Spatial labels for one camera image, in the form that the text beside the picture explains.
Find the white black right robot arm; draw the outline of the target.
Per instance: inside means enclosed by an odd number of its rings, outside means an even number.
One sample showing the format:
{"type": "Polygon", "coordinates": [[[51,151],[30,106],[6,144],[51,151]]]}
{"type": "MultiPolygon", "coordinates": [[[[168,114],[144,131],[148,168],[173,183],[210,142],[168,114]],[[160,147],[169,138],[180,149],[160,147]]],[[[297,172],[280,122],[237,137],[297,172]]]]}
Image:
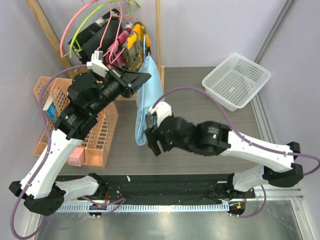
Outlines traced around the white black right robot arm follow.
{"type": "Polygon", "coordinates": [[[300,150],[296,142],[277,145],[245,134],[238,137],[225,124],[214,121],[193,124],[174,116],[167,116],[144,133],[155,156],[179,148],[205,157],[231,156],[256,163],[249,170],[228,176],[225,191],[231,198],[264,184],[291,188],[304,177],[303,167],[295,163],[292,155],[300,150]]]}

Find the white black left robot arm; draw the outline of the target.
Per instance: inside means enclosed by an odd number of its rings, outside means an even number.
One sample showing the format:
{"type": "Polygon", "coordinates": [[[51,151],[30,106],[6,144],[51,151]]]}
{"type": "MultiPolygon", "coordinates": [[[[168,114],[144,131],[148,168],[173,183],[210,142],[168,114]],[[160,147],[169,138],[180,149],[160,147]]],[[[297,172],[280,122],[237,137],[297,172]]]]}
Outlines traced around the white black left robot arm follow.
{"type": "Polygon", "coordinates": [[[69,104],[56,120],[46,149],[24,179],[10,184],[9,190],[24,199],[30,212],[50,216],[64,202],[87,196],[101,200],[106,195],[107,183],[95,173],[76,180],[56,180],[72,152],[98,123],[99,113],[120,95],[130,98],[151,74],[108,65],[102,77],[98,82],[92,73],[85,72],[72,79],[67,89],[69,104]]]}

